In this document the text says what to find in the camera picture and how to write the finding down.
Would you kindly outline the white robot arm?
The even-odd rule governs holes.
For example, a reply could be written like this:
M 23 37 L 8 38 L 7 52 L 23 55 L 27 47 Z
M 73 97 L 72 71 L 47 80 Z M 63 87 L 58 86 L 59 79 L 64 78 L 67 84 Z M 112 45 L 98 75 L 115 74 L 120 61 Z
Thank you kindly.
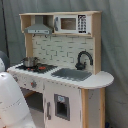
M 0 118 L 6 128 L 36 128 L 18 83 L 7 72 L 8 56 L 0 51 Z

